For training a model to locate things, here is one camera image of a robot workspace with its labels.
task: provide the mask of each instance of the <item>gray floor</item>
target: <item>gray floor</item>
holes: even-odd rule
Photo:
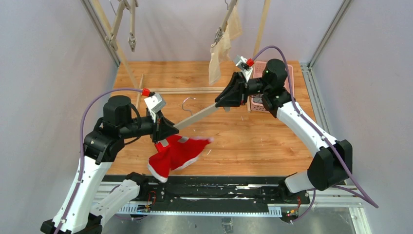
[[[113,217],[104,234],[225,234],[223,217],[148,216],[140,221],[123,221]],[[234,217],[233,232],[228,234],[355,234],[347,208],[314,208],[294,225],[279,218]]]

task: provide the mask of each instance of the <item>beige cloth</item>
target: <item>beige cloth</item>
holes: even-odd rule
[[[229,50],[231,40],[239,37],[243,33],[240,17],[238,16],[237,6],[234,6],[229,16],[226,29],[218,43],[211,45],[211,61],[209,62],[209,85],[215,84],[221,78],[220,64],[229,61]]]

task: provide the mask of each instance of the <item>gray wall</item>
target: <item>gray wall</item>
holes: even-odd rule
[[[109,0],[101,0],[109,21],[115,17]],[[131,61],[210,60],[210,46],[226,14],[224,0],[139,0],[136,9],[136,53],[129,44],[129,12],[124,11],[118,40]],[[309,61],[342,0],[272,0],[261,48],[277,45],[289,60]],[[117,1],[112,0],[115,10]],[[239,0],[243,35],[232,44],[231,56],[251,57],[264,0]],[[260,56],[278,57],[276,51]]]
[[[413,233],[413,2],[356,0],[314,73],[331,133],[354,147],[375,234]]]
[[[117,67],[78,0],[2,1],[0,36],[0,230],[39,233],[74,178],[81,115]]]

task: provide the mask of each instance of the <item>red cable connector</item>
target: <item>red cable connector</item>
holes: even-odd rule
[[[149,97],[150,90],[147,88],[142,89],[142,96]]]
[[[252,59],[248,59],[247,61],[246,61],[246,64],[248,65],[248,66],[250,66],[250,67],[252,67],[252,65],[254,65],[254,60],[252,60]]]

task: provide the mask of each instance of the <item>wooden tabletop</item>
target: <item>wooden tabletop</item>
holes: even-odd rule
[[[208,87],[208,61],[185,62],[130,62],[134,75],[139,80],[145,74],[143,87],[178,88]],[[296,100],[312,118],[314,114],[304,83],[300,64],[290,61],[294,67]],[[221,66],[222,78],[213,86],[226,86],[238,68],[232,62]],[[133,87],[123,66],[114,88]],[[127,95],[136,103],[136,92],[117,92]],[[162,109],[166,118],[177,123],[190,114],[181,109],[187,97],[196,98],[185,103],[187,109],[196,113],[210,106],[217,94],[163,95],[167,105]],[[145,114],[142,98],[139,113]],[[180,132],[182,136],[214,137],[215,141],[203,151],[200,159],[187,168],[171,172],[175,175],[226,175],[226,176],[286,176],[306,170],[312,156],[295,134],[278,119],[268,113],[247,113],[246,107],[231,108],[229,113],[219,110],[190,125]],[[156,153],[149,136],[143,136],[119,152],[109,174],[137,172],[150,174],[148,158]]]

